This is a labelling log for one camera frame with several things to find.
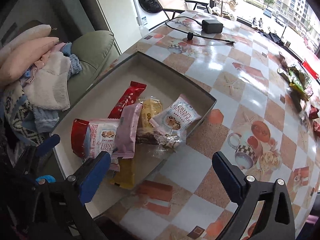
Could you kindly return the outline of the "yellow biscuit clear packet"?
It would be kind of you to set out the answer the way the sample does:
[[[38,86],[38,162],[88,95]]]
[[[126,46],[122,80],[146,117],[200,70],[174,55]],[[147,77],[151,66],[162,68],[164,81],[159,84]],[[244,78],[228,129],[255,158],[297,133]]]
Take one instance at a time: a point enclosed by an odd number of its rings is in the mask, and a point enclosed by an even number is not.
[[[137,128],[137,141],[140,144],[157,145],[158,141],[155,137],[157,131],[150,120],[163,111],[162,103],[154,97],[139,98],[137,102],[142,105]]]

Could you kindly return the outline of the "red basin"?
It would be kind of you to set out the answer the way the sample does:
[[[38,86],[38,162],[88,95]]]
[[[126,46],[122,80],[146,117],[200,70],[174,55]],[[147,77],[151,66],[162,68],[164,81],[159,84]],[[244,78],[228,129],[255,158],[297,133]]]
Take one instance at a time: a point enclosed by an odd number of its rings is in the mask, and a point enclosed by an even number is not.
[[[319,75],[311,68],[310,64],[306,60],[302,62],[302,66],[309,72],[309,74],[314,78],[314,79],[319,79]]]

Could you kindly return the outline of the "pile of green yellow wrappers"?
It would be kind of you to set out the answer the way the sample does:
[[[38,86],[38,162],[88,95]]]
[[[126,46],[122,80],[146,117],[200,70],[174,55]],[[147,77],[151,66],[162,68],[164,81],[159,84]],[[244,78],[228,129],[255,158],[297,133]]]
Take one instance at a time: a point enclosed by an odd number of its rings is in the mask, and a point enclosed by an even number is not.
[[[289,85],[289,96],[296,111],[299,113],[305,108],[306,102],[313,95],[310,76],[295,64],[288,65],[284,55],[279,52],[277,59],[280,62],[277,73]]]

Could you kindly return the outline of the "yellow stick packet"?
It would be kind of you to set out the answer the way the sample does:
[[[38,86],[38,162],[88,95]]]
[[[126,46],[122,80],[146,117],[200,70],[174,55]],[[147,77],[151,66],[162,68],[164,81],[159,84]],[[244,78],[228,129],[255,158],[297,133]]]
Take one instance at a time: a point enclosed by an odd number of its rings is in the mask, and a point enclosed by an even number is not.
[[[135,159],[119,159],[120,171],[110,180],[111,185],[131,190],[135,186]]]

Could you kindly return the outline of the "small red wrapper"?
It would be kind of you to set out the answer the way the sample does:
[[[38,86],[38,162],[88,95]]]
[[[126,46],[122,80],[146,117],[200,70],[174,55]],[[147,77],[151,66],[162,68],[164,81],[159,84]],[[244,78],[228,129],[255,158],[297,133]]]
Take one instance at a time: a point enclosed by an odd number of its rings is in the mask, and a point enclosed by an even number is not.
[[[318,118],[319,118],[319,109],[311,105],[310,111],[309,111],[309,119],[315,120]]]

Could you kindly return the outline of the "pile of clothes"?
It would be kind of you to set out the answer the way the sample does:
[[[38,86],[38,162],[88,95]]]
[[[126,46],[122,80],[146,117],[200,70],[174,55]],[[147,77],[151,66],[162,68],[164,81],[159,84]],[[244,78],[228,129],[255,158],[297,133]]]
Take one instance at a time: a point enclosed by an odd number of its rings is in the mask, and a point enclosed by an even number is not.
[[[1,49],[1,120],[23,146],[39,146],[71,106],[68,80],[82,72],[71,43],[38,24]]]

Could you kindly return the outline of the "purple snack packet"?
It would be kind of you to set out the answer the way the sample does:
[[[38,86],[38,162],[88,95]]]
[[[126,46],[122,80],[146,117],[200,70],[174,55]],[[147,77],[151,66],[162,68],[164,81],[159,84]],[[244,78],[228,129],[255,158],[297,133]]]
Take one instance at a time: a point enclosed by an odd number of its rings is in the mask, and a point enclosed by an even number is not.
[[[141,109],[140,103],[124,107],[114,141],[113,158],[131,159],[134,157]]]

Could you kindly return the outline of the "white cranberry crisp packet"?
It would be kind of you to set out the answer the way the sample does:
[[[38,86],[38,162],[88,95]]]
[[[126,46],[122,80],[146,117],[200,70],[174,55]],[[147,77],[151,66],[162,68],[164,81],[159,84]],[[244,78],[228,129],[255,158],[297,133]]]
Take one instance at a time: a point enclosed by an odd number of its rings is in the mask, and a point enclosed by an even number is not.
[[[188,98],[181,94],[175,102],[161,113],[150,119],[150,124],[162,131],[186,131],[195,121],[200,120],[201,116],[190,104]]]

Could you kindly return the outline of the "red snack packet white lettering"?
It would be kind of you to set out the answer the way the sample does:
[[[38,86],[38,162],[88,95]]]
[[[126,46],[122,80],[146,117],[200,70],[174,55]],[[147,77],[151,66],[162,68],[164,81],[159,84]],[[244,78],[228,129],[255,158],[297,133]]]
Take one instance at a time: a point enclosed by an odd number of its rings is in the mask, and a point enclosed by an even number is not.
[[[120,119],[124,107],[132,105],[138,99],[140,94],[144,92],[147,85],[136,81],[131,81],[130,86],[118,100],[110,114],[109,119]]]

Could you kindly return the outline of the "black power adapter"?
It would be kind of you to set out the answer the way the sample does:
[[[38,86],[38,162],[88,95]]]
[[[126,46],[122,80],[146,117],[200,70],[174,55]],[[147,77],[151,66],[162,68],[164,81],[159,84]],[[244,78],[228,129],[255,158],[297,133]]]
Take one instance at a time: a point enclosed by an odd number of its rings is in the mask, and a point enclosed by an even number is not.
[[[202,21],[202,30],[207,34],[222,33],[223,24],[216,19],[206,19]]]

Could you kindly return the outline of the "folding chair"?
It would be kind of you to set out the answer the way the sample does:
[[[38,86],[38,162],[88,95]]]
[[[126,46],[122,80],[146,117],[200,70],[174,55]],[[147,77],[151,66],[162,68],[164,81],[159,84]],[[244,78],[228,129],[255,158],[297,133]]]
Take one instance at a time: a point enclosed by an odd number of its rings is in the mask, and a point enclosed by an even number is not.
[[[169,20],[175,18],[177,14],[185,11],[196,11],[200,6],[202,9],[209,11],[209,3],[192,1],[192,0],[156,0],[159,4],[161,11],[165,13]]]

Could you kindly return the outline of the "dark red snack packet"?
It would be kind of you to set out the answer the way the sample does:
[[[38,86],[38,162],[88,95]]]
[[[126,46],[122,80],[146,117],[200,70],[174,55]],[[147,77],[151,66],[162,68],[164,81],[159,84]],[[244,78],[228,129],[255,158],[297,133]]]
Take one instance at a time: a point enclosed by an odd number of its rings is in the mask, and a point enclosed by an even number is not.
[[[71,131],[71,147],[73,153],[79,158],[85,159],[90,146],[89,122],[82,119],[75,119]]]

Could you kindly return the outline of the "pink cranberry crisp packet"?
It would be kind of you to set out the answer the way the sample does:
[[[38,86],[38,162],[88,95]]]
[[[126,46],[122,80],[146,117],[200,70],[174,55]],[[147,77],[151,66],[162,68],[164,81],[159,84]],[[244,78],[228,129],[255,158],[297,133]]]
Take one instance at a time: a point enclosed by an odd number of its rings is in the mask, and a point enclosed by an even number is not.
[[[106,152],[112,157],[119,124],[119,119],[89,120],[84,140],[85,160],[95,159],[101,152]]]

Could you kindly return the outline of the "clear candy packet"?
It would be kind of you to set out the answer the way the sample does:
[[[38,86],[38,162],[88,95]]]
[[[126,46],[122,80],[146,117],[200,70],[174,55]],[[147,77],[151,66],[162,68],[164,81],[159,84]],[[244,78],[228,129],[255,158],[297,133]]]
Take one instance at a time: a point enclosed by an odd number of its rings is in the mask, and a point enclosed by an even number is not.
[[[156,128],[153,133],[157,141],[157,154],[174,153],[178,147],[185,144],[187,132],[185,130],[170,129],[167,131]]]

